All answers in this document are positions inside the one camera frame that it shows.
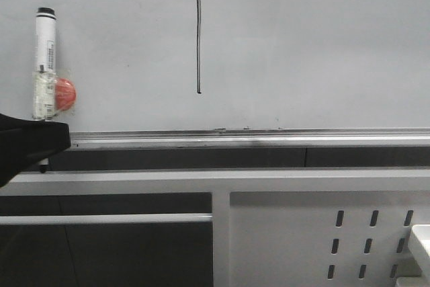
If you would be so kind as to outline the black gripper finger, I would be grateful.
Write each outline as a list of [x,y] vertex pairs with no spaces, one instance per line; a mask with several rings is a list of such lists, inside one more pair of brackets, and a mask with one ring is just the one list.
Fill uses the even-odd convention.
[[1,186],[31,165],[70,147],[69,125],[1,114]]

